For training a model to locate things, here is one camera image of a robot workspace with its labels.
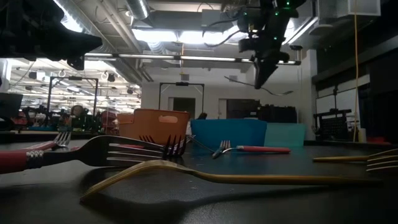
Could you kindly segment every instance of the orange bin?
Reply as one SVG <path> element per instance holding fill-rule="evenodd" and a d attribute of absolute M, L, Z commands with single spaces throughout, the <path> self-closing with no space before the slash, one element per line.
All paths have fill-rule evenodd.
<path fill-rule="evenodd" d="M 169 136 L 185 138 L 190 114 L 180 111 L 136 109 L 134 114 L 118 114 L 119 135 L 140 139 L 152 137 L 156 144 L 166 144 Z"/>

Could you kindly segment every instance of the workbench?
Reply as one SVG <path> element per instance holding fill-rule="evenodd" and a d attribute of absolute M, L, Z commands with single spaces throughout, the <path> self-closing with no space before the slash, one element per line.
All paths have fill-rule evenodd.
<path fill-rule="evenodd" d="M 70 147 L 87 140 L 71 141 Z M 0 150 L 33 143 L 3 144 Z M 382 187 L 215 184 L 171 170 L 122 180 L 85 203 L 89 187 L 119 172 L 80 161 L 0 175 L 0 223 L 397 223 L 398 178 L 364 164 L 313 163 L 316 156 L 360 156 L 374 149 L 305 146 L 290 155 L 223 154 L 188 145 L 185 166 L 214 174 L 380 177 Z"/>

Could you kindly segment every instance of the teal bin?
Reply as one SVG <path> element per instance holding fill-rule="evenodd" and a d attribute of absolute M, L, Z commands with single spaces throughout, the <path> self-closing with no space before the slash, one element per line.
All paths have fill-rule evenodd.
<path fill-rule="evenodd" d="M 264 146 L 302 147 L 304 136 L 304 124 L 268 123 Z"/>
<path fill-rule="evenodd" d="M 263 146 L 267 122 L 255 119 L 191 120 L 192 134 L 205 146 L 216 149 L 221 141 L 230 140 L 231 147 Z"/>

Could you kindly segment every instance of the dark table surface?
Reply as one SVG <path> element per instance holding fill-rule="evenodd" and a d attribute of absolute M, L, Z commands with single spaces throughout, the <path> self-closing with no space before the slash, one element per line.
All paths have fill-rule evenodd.
<path fill-rule="evenodd" d="M 86 141 L 72 141 L 81 146 Z M 0 145 L 18 149 L 32 143 Z M 368 174 L 363 164 L 314 164 L 315 156 L 357 156 L 377 151 L 306 146 L 291 155 L 188 151 L 187 167 L 214 174 L 345 175 L 380 177 L 382 187 L 215 184 L 171 170 L 122 180 L 93 196 L 88 187 L 116 174 L 79 161 L 0 175 L 0 223 L 397 223 L 398 183 Z"/>

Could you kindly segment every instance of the person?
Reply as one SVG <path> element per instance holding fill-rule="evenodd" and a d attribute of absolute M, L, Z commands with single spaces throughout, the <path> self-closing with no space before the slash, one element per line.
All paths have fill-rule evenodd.
<path fill-rule="evenodd" d="M 206 119 L 207 118 L 207 113 L 201 113 L 199 114 L 199 117 L 197 119 Z"/>

